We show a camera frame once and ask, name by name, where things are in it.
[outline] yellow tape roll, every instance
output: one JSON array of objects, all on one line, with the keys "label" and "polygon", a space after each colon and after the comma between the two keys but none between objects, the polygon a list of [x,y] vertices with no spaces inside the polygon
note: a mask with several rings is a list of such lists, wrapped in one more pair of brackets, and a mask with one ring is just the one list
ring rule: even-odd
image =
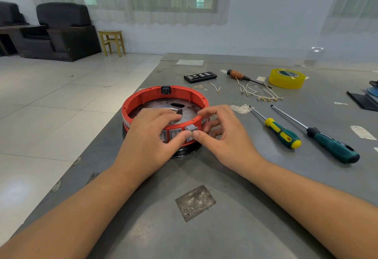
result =
[{"label": "yellow tape roll", "polygon": [[300,72],[288,69],[274,69],[270,72],[269,82],[286,89],[300,89],[306,76]]}]

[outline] red circular housing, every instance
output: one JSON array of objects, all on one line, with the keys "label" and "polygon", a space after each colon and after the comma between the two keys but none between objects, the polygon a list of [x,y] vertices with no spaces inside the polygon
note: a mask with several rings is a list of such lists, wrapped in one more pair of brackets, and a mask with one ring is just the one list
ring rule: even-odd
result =
[{"label": "red circular housing", "polygon": [[[136,109],[140,105],[144,105],[145,103],[157,100],[157,99],[167,99],[167,98],[179,98],[184,99],[189,102],[197,104],[199,107],[206,108],[209,106],[209,102],[202,95],[200,92],[182,87],[182,86],[170,86],[170,93],[163,94],[163,89],[161,86],[155,86],[151,88],[143,89],[139,92],[128,97],[125,103],[122,106],[122,117],[123,117],[123,125],[126,132],[129,131],[130,125],[133,122],[133,119],[129,117],[129,114]],[[182,132],[183,130],[202,130],[203,125],[206,123],[208,118],[202,118],[200,116],[196,116],[195,118],[191,119],[190,121],[186,121],[184,123],[173,124],[166,126],[161,134],[160,138],[163,142],[169,142],[173,137],[175,137],[178,133]],[[193,142],[196,142],[192,137],[187,139],[187,142],[182,145],[182,147],[187,146]]]}]

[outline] screwdriver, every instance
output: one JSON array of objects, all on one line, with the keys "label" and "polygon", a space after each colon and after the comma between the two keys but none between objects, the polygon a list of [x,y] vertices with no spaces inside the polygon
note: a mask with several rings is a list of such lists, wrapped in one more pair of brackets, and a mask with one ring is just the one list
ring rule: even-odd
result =
[{"label": "screwdriver", "polygon": [[265,118],[262,114],[256,111],[255,108],[249,106],[255,113],[257,113],[261,118],[265,120],[265,125],[278,137],[278,139],[286,146],[291,149],[296,149],[300,147],[302,142],[299,137],[292,131],[282,127],[277,124],[272,118]]},{"label": "screwdriver", "polygon": [[241,74],[240,72],[235,71],[235,70],[231,70],[231,69],[229,69],[229,70],[227,71],[227,75],[230,76],[231,78],[236,78],[236,79],[238,79],[238,80],[251,81],[251,82],[253,82],[253,83],[256,83],[256,84],[259,84],[259,85],[262,85],[262,86],[264,86],[264,87],[268,87],[268,88],[272,89],[271,86],[267,86],[267,85],[265,85],[264,83],[260,83],[260,82],[257,82],[257,81],[254,81],[254,80],[251,80],[249,77],[244,76],[243,74]]},{"label": "screwdriver", "polygon": [[335,139],[321,133],[317,128],[309,128],[304,124],[296,120],[295,118],[289,116],[285,112],[276,108],[274,105],[270,105],[273,109],[279,111],[286,117],[292,119],[297,124],[300,124],[307,131],[307,135],[313,138],[319,145],[324,147],[333,157],[337,158],[342,163],[356,163],[359,160],[359,153],[352,149],[350,146],[344,144],[343,142],[336,141]]}]

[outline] white wall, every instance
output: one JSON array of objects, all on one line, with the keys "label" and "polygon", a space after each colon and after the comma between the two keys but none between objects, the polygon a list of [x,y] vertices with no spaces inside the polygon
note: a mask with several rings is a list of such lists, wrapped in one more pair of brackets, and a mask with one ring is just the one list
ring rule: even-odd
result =
[{"label": "white wall", "polygon": [[[32,0],[16,2],[28,22],[37,24]],[[306,57],[312,46],[324,59],[378,61],[376,33],[321,35],[334,0],[231,0],[225,25],[160,25],[97,21],[97,29],[121,29],[133,53],[166,52]]]}]

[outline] wooden stool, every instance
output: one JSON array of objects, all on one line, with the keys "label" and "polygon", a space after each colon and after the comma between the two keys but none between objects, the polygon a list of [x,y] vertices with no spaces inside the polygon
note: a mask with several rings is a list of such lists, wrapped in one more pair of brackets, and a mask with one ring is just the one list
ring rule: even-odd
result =
[{"label": "wooden stool", "polygon": [[108,56],[108,52],[106,51],[106,45],[109,47],[109,52],[113,54],[111,50],[111,44],[110,44],[112,41],[116,43],[118,56],[121,57],[120,45],[122,46],[123,55],[126,55],[125,43],[123,43],[123,37],[122,37],[122,30],[104,30],[104,31],[99,31],[98,33],[100,34],[102,48],[104,49],[105,56]]}]

